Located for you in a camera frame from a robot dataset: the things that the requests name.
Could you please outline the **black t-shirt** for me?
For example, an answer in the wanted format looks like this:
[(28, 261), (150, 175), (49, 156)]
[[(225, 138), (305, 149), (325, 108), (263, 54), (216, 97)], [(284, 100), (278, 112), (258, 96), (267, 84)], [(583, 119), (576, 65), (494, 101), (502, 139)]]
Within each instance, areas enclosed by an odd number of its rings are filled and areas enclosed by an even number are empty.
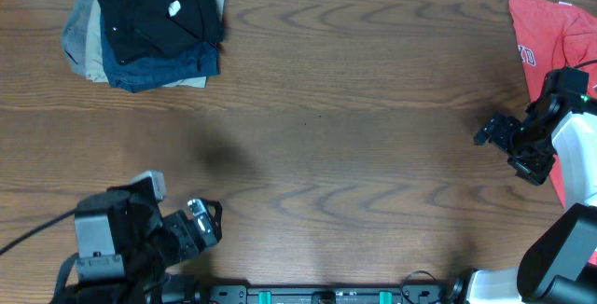
[(218, 43), (224, 26), (215, 0), (98, 0), (116, 62), (173, 58), (199, 43)]

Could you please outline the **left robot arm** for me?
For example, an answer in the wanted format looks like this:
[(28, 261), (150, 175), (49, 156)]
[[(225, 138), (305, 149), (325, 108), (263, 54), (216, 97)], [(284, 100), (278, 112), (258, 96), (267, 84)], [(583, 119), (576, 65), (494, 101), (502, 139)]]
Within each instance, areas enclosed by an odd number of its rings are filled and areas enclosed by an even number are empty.
[(199, 256), (222, 238), (222, 205), (193, 199), (162, 215), (150, 178), (82, 200), (74, 211), (77, 253), (61, 265), (55, 303), (205, 303), (191, 276), (167, 269)]

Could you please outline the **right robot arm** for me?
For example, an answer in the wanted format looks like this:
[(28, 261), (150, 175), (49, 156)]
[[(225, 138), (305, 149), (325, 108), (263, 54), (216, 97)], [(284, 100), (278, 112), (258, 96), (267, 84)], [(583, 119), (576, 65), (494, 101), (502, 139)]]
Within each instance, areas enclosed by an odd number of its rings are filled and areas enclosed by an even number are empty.
[(596, 268), (596, 101), (578, 93), (543, 94), (528, 117), (494, 115), (474, 140), (500, 147), (517, 175), (544, 183), (562, 163), (565, 213), (527, 250), (514, 269), (472, 270), (447, 292), (447, 303), (593, 303)]

